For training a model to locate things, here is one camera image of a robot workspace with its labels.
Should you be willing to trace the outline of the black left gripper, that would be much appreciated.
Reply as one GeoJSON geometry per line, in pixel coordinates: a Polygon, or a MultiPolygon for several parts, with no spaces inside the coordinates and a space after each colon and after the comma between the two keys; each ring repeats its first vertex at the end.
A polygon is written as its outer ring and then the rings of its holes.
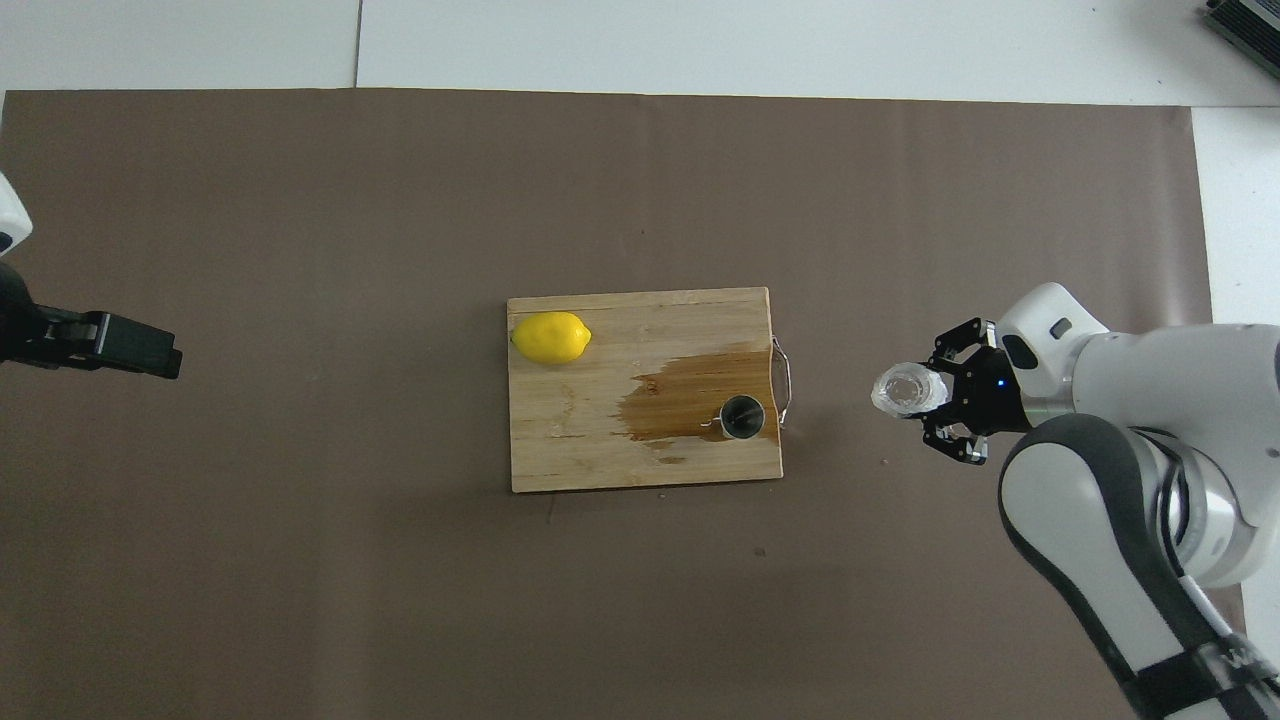
{"type": "MultiPolygon", "coordinates": [[[[133,372],[175,380],[183,354],[169,331],[115,313],[90,313],[93,328],[87,359],[99,368],[133,372]]],[[[76,351],[49,333],[59,325],[78,325],[83,313],[36,304],[20,274],[1,263],[1,363],[42,369],[90,369],[76,351]]]]}

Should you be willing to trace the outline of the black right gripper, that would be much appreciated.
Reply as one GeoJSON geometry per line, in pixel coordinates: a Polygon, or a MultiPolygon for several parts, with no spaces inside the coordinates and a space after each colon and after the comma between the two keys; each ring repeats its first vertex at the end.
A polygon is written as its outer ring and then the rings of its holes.
{"type": "Polygon", "coordinates": [[[988,460],[988,436],[1032,428],[1007,354],[996,347],[996,324],[973,318],[934,337],[931,370],[954,373],[955,409],[920,415],[924,445],[973,466],[988,460]]]}

